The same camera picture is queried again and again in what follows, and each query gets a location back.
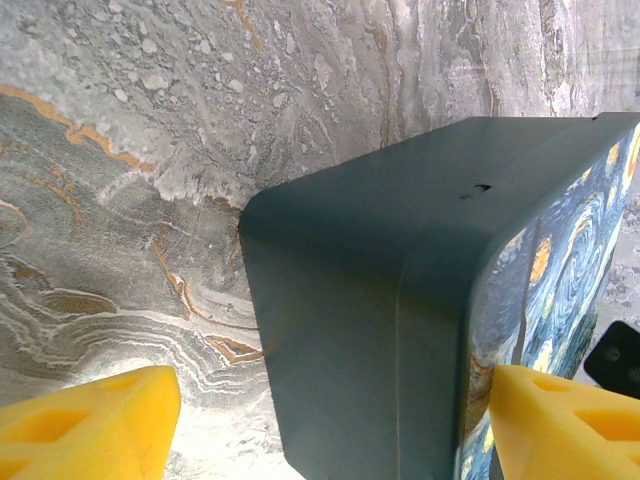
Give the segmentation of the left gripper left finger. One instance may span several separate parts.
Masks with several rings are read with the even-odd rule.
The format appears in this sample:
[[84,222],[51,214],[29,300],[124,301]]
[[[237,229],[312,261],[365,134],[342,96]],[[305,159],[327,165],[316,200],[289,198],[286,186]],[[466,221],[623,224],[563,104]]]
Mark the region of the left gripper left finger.
[[144,367],[1,410],[4,479],[160,479],[181,409],[170,366]]

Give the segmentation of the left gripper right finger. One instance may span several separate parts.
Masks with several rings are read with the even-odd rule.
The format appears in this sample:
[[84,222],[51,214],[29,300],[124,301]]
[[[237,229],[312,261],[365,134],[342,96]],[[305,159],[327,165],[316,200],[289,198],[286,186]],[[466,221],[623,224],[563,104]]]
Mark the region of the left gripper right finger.
[[637,399],[501,365],[489,414],[506,479],[639,477]]

